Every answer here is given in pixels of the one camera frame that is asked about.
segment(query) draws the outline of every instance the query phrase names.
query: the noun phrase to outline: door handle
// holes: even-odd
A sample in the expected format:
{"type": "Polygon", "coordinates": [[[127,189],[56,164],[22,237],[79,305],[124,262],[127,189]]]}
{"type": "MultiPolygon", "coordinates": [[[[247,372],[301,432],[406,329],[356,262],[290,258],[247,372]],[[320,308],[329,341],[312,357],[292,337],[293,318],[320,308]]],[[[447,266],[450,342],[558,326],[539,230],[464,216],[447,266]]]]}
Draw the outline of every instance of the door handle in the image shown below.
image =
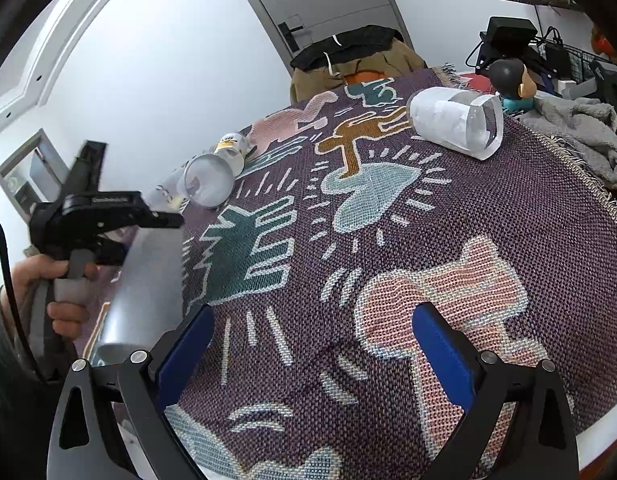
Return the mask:
{"type": "Polygon", "coordinates": [[[286,40],[286,43],[288,43],[290,51],[295,54],[300,49],[300,45],[298,45],[298,42],[295,41],[293,33],[297,32],[298,30],[302,30],[304,28],[303,25],[300,25],[300,27],[288,28],[286,22],[282,22],[277,27],[280,29],[280,32],[282,33],[284,40],[286,40]]]}

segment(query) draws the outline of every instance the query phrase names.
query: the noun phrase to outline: gray towel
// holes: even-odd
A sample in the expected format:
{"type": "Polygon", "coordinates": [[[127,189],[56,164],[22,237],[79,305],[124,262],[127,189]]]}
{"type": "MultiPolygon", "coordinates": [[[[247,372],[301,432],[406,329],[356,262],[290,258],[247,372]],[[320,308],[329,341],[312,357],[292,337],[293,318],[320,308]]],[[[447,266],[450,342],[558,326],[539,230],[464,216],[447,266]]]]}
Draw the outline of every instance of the gray towel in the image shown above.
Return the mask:
{"type": "Polygon", "coordinates": [[[536,97],[533,110],[519,119],[534,132],[562,137],[608,189],[617,189],[617,114],[612,105],[583,97],[536,97]]]}

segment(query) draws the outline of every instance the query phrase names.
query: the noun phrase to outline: toy figurine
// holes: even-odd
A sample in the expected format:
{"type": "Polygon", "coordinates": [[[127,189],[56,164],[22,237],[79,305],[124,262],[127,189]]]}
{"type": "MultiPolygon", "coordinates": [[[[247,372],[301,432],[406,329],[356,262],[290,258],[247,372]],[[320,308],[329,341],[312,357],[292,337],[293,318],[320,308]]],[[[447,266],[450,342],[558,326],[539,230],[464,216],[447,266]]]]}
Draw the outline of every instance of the toy figurine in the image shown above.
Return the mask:
{"type": "Polygon", "coordinates": [[[489,79],[502,96],[502,108],[506,112],[527,112],[533,108],[533,96],[538,88],[519,59],[493,61],[489,66],[489,79]]]}

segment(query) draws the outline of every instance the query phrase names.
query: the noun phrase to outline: brown jacket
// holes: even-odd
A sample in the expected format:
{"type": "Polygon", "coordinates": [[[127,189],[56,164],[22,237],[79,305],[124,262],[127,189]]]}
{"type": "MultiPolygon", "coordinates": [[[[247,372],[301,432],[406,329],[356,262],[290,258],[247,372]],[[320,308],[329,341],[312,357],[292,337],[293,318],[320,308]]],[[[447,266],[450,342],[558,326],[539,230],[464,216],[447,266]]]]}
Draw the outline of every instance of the brown jacket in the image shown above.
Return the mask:
{"type": "Polygon", "coordinates": [[[332,90],[346,84],[346,76],[364,70],[380,72],[387,77],[406,75],[418,68],[427,68],[426,61],[419,57],[411,48],[399,40],[393,40],[390,50],[377,52],[372,56],[354,59],[348,63],[339,63],[332,66],[332,76],[329,67],[317,68],[309,72],[295,69],[290,83],[290,101],[297,104],[300,101],[332,90]]]}

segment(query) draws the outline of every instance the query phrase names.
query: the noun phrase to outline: human hand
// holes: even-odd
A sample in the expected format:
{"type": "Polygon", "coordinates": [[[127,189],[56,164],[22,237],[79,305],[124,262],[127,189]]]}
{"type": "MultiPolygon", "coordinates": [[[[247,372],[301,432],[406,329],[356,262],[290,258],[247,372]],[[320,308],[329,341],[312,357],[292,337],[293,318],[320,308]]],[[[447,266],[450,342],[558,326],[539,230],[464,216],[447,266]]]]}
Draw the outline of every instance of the human hand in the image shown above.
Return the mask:
{"type": "MultiPolygon", "coordinates": [[[[66,274],[67,270],[68,262],[55,261],[46,254],[38,254],[16,264],[11,270],[11,276],[15,301],[19,311],[22,311],[26,294],[31,285],[40,279],[54,280],[61,278],[66,274]]],[[[97,266],[95,264],[88,264],[86,266],[86,277],[91,281],[97,279],[97,266]]],[[[4,287],[0,291],[0,306],[2,307],[4,325],[12,339],[15,331],[15,322],[13,321],[4,287]]],[[[85,307],[72,303],[49,303],[47,305],[47,312],[53,320],[53,330],[57,334],[71,340],[77,339],[82,334],[82,323],[87,322],[89,318],[85,307]]]]}

